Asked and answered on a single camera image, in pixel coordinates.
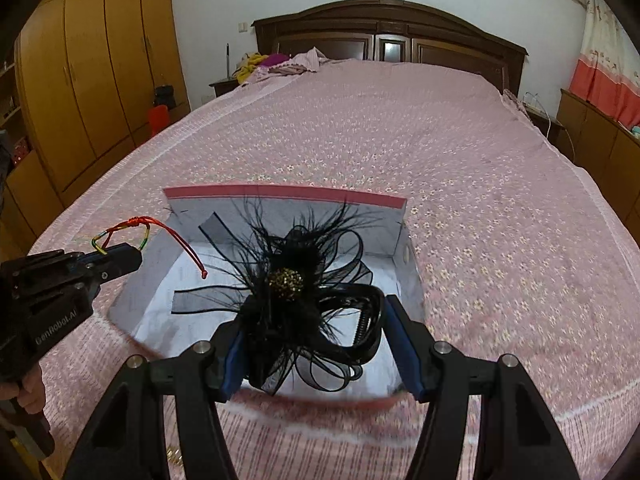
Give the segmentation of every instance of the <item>red plastic stool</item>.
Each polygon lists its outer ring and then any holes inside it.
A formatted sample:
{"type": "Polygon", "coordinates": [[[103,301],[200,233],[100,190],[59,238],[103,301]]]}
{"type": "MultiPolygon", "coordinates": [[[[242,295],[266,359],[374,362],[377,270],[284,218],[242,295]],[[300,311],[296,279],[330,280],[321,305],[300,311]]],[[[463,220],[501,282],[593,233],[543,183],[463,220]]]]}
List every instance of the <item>red plastic stool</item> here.
{"type": "Polygon", "coordinates": [[[169,118],[169,108],[167,108],[166,105],[159,105],[151,108],[147,117],[149,119],[149,126],[151,126],[151,137],[159,134],[171,123],[171,119],[169,118]]]}

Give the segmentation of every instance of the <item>hand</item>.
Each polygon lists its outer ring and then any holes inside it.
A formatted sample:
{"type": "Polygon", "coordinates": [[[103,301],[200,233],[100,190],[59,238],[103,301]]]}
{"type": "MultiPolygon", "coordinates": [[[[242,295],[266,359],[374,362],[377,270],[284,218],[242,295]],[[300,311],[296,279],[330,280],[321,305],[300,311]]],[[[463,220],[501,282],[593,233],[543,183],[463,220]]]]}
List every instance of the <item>hand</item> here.
{"type": "Polygon", "coordinates": [[[47,399],[40,365],[36,364],[22,378],[21,388],[15,383],[0,383],[0,400],[14,397],[18,398],[18,404],[30,415],[40,413],[44,409],[47,399]]]}

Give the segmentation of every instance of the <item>black bag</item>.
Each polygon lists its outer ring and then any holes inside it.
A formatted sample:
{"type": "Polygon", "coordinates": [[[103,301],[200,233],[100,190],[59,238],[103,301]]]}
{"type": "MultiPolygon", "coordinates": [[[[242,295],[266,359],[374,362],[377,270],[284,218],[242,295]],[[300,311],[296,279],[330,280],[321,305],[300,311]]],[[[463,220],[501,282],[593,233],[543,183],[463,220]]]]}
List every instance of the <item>black bag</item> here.
{"type": "Polygon", "coordinates": [[[169,110],[175,108],[174,87],[171,85],[164,85],[156,87],[156,98],[154,99],[154,106],[166,105],[169,110]]]}

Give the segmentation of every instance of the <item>headboard panel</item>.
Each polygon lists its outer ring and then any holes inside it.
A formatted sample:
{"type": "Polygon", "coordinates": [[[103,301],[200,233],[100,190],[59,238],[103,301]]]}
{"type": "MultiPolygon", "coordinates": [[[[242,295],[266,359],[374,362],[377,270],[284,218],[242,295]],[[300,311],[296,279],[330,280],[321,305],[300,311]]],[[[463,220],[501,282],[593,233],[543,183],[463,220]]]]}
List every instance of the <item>headboard panel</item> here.
{"type": "Polygon", "coordinates": [[[332,59],[411,61],[478,73],[500,91],[520,88],[526,49],[433,7],[344,0],[253,23],[262,53],[316,46],[332,59]]]}

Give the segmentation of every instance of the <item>red and white curtain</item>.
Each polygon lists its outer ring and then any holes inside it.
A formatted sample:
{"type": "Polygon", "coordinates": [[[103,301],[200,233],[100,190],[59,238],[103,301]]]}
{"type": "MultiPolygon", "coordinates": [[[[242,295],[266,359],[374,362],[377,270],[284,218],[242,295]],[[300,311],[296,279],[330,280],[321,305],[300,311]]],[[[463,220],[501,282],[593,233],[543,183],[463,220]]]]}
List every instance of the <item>red and white curtain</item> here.
{"type": "Polygon", "coordinates": [[[584,39],[569,90],[627,128],[640,124],[640,55],[604,0],[587,0],[584,39]]]}

